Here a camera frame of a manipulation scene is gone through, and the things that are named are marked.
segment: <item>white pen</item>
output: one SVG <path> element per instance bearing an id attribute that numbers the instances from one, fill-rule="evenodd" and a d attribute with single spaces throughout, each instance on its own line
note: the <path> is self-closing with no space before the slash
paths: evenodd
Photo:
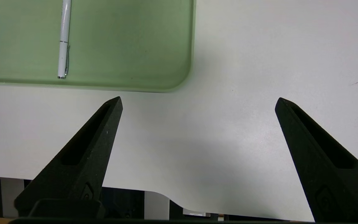
<path id="1" fill-rule="evenodd" d="M 71 0 L 63 0 L 62 22 L 60 28 L 60 47 L 59 47 L 59 65 L 57 71 L 58 78 L 66 78 L 68 73 L 68 31 L 70 29 L 70 11 Z"/>

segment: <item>table surface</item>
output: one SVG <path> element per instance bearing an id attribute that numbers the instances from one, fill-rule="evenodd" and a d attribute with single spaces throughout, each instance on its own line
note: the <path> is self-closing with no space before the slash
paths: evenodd
<path id="1" fill-rule="evenodd" d="M 104 186 L 312 221 L 274 106 L 297 103 L 358 158 L 358 0 L 198 0 L 193 68 L 171 93 L 0 86 L 0 177 L 34 178 L 116 96 Z"/>

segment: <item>green tray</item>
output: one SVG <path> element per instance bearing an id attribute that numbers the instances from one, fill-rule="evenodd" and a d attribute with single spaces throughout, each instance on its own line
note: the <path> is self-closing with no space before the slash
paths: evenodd
<path id="1" fill-rule="evenodd" d="M 0 0 L 0 82 L 164 92 L 187 77 L 195 0 L 72 0 L 57 78 L 61 0 Z"/>

